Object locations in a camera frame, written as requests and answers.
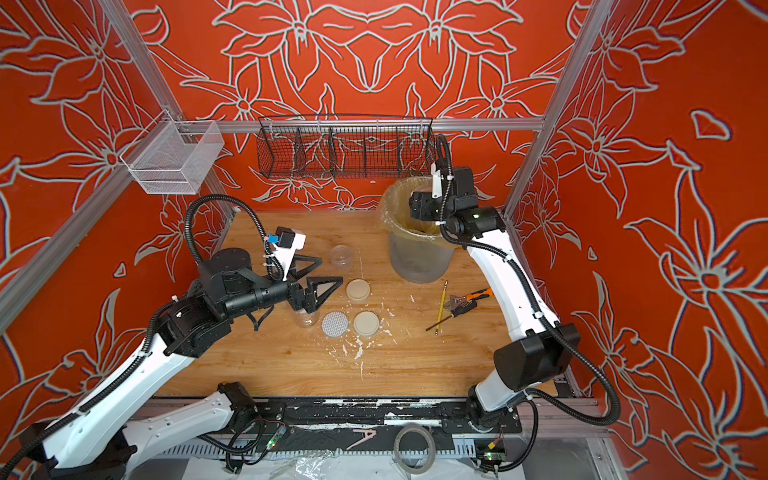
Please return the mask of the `glass jar patterned lid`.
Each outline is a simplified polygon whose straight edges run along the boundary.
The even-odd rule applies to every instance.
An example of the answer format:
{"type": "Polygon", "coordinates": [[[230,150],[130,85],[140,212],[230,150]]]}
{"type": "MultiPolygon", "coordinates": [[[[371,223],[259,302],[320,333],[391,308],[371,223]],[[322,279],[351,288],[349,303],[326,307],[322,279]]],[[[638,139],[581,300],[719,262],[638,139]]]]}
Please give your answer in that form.
{"type": "Polygon", "coordinates": [[[293,312],[294,322],[302,328],[309,328],[318,322],[319,312],[307,312],[304,309],[293,312]]]}

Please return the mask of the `beige lid of back jar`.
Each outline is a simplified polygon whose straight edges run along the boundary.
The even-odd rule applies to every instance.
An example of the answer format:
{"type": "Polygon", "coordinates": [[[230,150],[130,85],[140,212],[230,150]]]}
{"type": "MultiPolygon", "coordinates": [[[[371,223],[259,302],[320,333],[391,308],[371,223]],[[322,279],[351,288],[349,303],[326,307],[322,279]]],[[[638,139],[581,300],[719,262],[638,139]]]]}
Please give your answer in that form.
{"type": "Polygon", "coordinates": [[[353,279],[348,282],[345,293],[350,303],[365,304],[371,296],[371,286],[364,279],[353,279]]]}

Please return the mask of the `beige lid of jar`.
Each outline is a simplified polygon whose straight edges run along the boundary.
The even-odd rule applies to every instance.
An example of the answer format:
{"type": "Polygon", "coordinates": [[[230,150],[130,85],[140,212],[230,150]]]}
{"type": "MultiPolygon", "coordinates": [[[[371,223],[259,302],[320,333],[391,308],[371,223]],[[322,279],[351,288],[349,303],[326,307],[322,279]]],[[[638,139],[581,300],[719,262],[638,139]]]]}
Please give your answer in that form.
{"type": "Polygon", "coordinates": [[[379,327],[379,317],[372,311],[362,311],[358,313],[353,321],[353,328],[361,337],[370,338],[374,336],[378,332],[379,327]]]}
{"type": "Polygon", "coordinates": [[[364,279],[353,279],[348,282],[345,293],[350,303],[365,304],[371,296],[371,286],[364,279]]]}

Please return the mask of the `beige lid of front jar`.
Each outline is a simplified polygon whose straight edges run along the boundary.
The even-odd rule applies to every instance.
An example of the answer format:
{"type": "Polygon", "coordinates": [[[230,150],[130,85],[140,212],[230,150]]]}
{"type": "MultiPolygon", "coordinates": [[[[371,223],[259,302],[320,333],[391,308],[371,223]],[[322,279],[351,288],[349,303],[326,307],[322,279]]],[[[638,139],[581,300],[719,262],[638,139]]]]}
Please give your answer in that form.
{"type": "Polygon", "coordinates": [[[379,317],[372,311],[362,311],[358,313],[353,321],[353,328],[361,337],[370,338],[374,336],[378,332],[379,327],[379,317]]]}

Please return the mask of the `glass jar beige lid back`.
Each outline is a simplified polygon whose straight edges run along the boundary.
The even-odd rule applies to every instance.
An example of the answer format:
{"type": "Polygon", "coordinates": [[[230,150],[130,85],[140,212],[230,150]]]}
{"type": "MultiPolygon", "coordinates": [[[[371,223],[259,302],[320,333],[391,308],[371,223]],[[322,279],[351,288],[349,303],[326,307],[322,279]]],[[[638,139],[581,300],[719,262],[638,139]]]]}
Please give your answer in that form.
{"type": "Polygon", "coordinates": [[[354,263],[355,253],[347,245],[336,245],[330,249],[331,264],[339,269],[348,269],[354,263]]]}

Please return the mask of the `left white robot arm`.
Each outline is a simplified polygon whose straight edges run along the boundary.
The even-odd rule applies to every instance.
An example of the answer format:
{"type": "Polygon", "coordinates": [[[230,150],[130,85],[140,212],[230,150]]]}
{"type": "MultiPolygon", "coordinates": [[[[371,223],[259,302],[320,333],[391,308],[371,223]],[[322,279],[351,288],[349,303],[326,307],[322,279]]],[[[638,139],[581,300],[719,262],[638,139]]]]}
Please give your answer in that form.
{"type": "Polygon", "coordinates": [[[208,397],[169,414],[134,421],[133,415],[178,372],[232,330],[234,320],[268,316],[287,303],[316,312],[343,284],[340,276],[312,276],[321,259],[289,255],[279,278],[252,270],[249,253],[228,248],[198,263],[199,283],[151,317],[141,346],[63,417],[38,422],[21,436],[21,448],[2,467],[10,478],[24,459],[39,463],[38,479],[121,479],[152,456],[224,429],[259,419],[252,396],[238,382],[222,383],[208,397]]]}

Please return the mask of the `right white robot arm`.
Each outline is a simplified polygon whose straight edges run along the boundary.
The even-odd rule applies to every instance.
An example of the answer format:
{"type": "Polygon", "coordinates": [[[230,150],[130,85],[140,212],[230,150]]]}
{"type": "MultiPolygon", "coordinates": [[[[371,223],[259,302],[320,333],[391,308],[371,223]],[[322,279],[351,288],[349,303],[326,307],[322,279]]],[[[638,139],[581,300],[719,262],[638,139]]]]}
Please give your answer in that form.
{"type": "Polygon", "coordinates": [[[432,187],[413,193],[412,218],[432,222],[444,240],[465,249],[479,266],[498,302],[510,343],[496,350],[494,367],[468,393],[471,424],[487,429],[519,401],[533,396],[538,385],[567,370],[573,354],[563,339],[576,346],[577,329],[560,324],[547,306],[515,254],[506,225],[493,207],[482,207],[470,168],[452,164],[444,135],[434,140],[432,187]]]}

